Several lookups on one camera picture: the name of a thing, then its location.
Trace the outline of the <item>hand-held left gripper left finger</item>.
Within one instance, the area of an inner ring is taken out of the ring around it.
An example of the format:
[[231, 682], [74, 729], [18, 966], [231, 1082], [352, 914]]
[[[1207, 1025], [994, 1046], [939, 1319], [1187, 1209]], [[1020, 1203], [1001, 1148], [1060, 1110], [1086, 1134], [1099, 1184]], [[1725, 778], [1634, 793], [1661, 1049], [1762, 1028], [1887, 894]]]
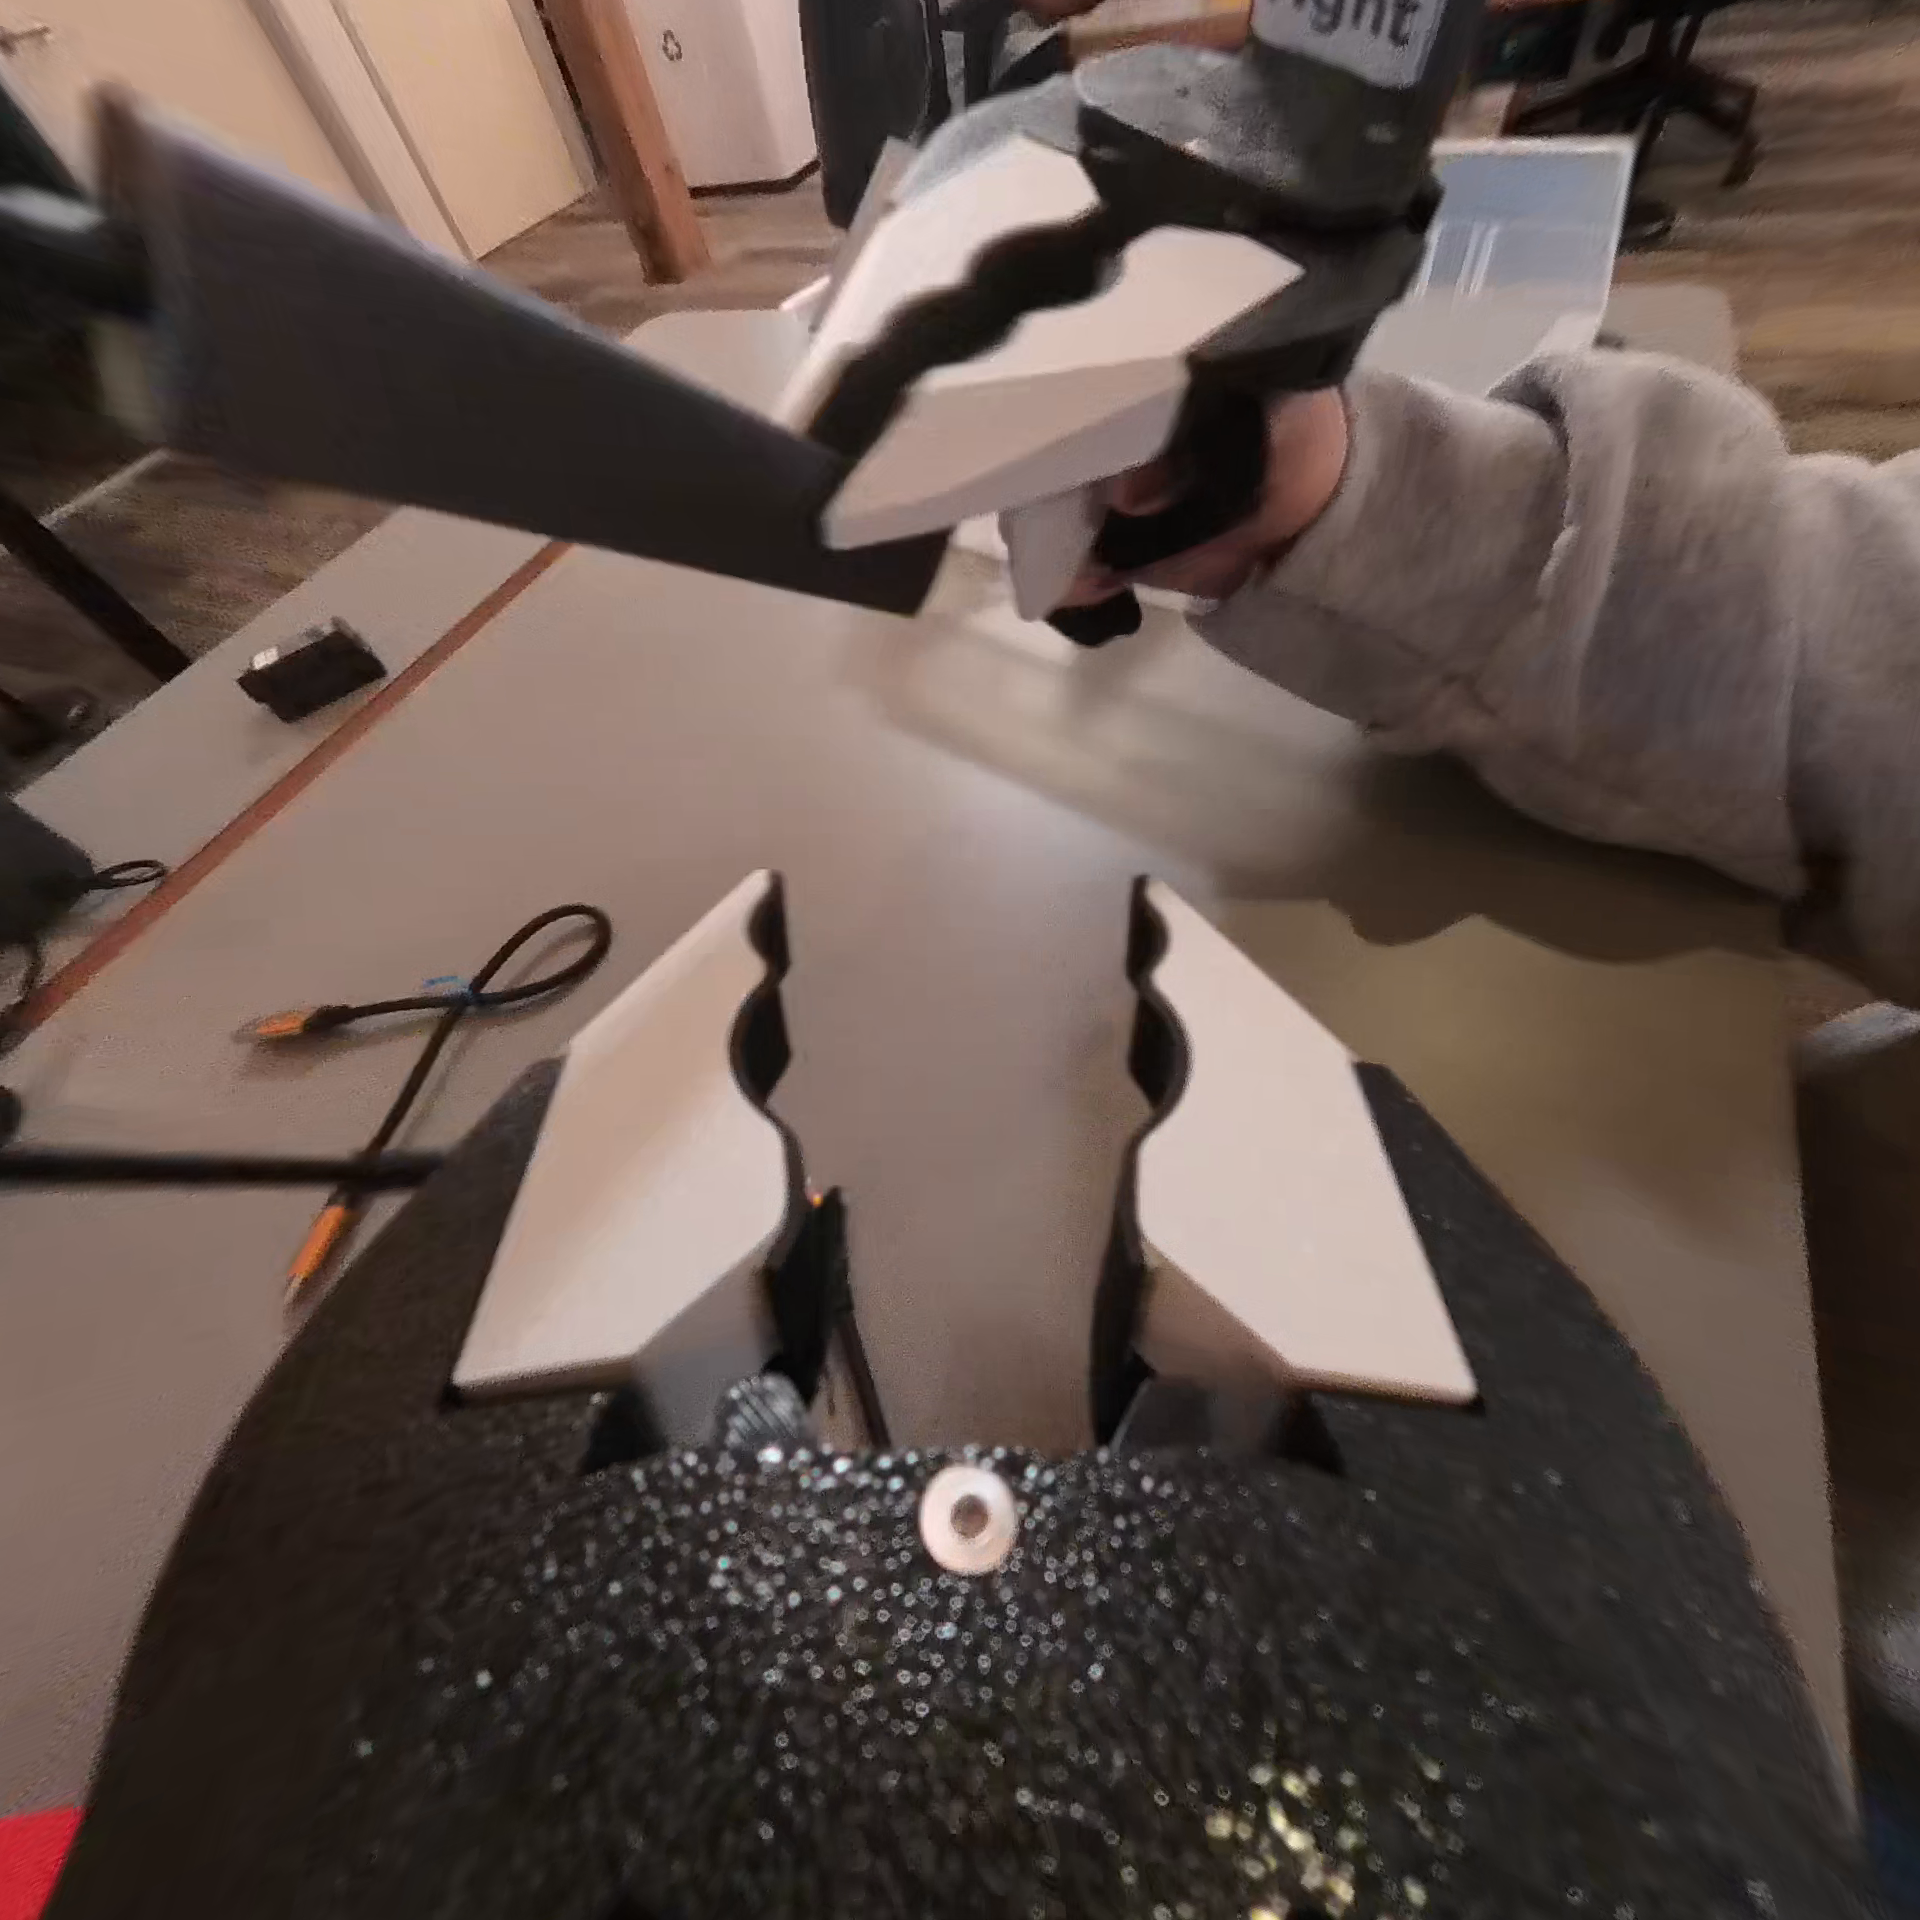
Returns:
[[752, 871], [566, 1043], [449, 1369], [458, 1405], [623, 1390], [693, 1445], [775, 1373], [811, 1405], [811, 1193], [770, 1112], [783, 881]]

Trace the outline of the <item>person's right forearm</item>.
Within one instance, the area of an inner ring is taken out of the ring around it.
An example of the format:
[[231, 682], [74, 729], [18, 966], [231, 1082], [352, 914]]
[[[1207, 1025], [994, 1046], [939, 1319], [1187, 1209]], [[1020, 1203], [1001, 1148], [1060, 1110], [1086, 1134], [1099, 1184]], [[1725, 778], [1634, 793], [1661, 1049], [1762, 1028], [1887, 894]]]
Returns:
[[1918, 453], [1797, 453], [1752, 390], [1556, 352], [1346, 385], [1320, 517], [1196, 616], [1390, 752], [1697, 861], [1918, 1005]]

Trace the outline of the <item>dark wooden desk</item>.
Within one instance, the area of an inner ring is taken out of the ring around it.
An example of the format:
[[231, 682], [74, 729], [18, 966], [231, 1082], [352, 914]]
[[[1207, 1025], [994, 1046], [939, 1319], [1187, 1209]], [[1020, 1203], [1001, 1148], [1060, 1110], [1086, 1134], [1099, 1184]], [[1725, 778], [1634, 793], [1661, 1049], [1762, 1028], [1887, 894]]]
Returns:
[[162, 635], [143, 612], [83, 561], [8, 486], [4, 486], [4, 551], [25, 577], [58, 597], [155, 682], [172, 682], [194, 667], [191, 654]]

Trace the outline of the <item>person's right hand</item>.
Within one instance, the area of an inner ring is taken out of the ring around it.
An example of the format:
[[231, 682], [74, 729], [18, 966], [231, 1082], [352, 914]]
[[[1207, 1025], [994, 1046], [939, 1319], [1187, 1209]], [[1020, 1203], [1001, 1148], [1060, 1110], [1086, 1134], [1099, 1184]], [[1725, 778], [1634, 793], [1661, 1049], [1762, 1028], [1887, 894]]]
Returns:
[[1090, 561], [1079, 597], [1108, 587], [1160, 587], [1219, 603], [1272, 570], [1330, 508], [1350, 462], [1350, 410], [1343, 390], [1275, 396], [1265, 403], [1265, 466], [1250, 509], [1211, 543], [1139, 569]]

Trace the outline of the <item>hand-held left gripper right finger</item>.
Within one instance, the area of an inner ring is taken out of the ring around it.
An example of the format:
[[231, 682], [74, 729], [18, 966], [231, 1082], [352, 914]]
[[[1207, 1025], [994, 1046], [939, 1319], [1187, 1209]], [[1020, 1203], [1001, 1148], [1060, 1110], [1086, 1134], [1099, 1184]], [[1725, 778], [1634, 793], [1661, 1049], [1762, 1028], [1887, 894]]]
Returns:
[[1200, 1386], [1246, 1432], [1305, 1396], [1472, 1410], [1478, 1380], [1361, 1061], [1167, 881], [1131, 897], [1125, 1400]]

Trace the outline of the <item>wooden post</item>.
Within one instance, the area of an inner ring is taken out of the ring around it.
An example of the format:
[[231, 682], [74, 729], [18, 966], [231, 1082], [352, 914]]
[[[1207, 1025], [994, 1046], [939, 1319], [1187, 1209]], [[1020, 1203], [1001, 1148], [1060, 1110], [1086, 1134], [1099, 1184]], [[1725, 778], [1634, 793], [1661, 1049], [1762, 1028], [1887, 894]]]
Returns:
[[682, 168], [626, 3], [544, 3], [612, 205], [648, 279], [681, 286], [708, 269]]

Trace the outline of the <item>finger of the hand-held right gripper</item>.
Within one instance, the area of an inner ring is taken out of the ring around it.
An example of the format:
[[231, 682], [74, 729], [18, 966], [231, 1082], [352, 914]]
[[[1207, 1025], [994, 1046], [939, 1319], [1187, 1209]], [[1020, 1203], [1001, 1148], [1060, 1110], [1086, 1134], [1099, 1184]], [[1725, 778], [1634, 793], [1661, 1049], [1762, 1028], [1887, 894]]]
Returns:
[[920, 374], [825, 508], [825, 544], [942, 532], [1144, 463], [1171, 436], [1190, 352], [1302, 273], [1224, 230], [1131, 240], [1086, 299], [1030, 312], [1004, 342]]
[[866, 455], [916, 400], [968, 400], [1037, 381], [1041, 323], [1076, 371], [1090, 321], [1115, 289], [1115, 224], [1080, 161], [1010, 136], [870, 230], [831, 295], [778, 424], [845, 458]]

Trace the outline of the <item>small black box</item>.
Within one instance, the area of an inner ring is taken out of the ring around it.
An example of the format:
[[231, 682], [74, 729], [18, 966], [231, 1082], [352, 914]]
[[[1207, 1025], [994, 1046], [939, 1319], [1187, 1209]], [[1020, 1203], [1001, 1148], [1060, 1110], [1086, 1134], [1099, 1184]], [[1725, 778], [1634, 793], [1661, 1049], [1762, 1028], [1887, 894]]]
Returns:
[[308, 625], [287, 646], [259, 649], [236, 690], [286, 727], [296, 727], [390, 677], [371, 642], [347, 619]]

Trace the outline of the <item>cream door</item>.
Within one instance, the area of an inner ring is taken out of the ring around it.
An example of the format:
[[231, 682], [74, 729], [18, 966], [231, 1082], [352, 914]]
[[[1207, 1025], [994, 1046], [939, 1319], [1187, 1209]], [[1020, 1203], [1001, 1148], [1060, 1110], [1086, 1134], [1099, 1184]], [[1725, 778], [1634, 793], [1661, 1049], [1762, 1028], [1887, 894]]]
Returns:
[[4, 3], [4, 86], [83, 184], [94, 179], [90, 100], [102, 84], [339, 205], [365, 205], [247, 3]]
[[584, 136], [534, 3], [246, 3], [292, 99], [279, 163], [485, 259], [580, 201]]

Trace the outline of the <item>red plastic case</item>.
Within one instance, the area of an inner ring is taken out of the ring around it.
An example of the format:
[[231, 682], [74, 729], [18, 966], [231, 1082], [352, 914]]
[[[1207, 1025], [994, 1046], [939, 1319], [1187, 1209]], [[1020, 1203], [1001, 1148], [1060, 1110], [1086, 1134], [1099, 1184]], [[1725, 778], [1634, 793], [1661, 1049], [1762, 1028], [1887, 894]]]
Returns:
[[80, 1807], [41, 1807], [0, 1820], [4, 1916], [35, 1920], [47, 1910], [80, 1820]]

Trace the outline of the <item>black office chair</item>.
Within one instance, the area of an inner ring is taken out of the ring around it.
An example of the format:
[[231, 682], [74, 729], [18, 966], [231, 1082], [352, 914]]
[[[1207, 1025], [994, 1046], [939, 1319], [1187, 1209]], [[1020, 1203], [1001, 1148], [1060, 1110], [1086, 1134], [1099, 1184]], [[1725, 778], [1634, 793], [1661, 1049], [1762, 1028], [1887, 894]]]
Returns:
[[1671, 117], [1693, 117], [1726, 140], [1720, 187], [1743, 187], [1765, 152], [1759, 86], [1697, 58], [1716, 15], [1736, 3], [1586, 3], [1596, 15], [1586, 78], [1529, 84], [1501, 133], [1621, 133], [1634, 145], [1621, 249], [1654, 251], [1676, 230], [1676, 208], [1642, 187]]

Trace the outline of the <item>white plastic bin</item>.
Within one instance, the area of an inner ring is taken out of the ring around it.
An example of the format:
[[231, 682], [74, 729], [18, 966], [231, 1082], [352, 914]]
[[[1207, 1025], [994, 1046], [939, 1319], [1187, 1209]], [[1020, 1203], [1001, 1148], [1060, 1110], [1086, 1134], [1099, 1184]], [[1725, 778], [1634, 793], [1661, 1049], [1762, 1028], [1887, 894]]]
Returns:
[[1410, 371], [1485, 396], [1543, 352], [1596, 339], [1638, 150], [1625, 136], [1449, 138], [1410, 286]]

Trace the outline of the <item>white trash bin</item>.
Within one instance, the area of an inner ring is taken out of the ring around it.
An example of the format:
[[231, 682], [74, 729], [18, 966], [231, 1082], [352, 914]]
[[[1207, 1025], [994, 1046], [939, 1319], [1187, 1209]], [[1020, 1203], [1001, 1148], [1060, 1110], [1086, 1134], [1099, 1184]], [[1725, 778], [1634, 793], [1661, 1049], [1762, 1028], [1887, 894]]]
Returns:
[[796, 3], [626, 3], [693, 194], [783, 187], [819, 161]]

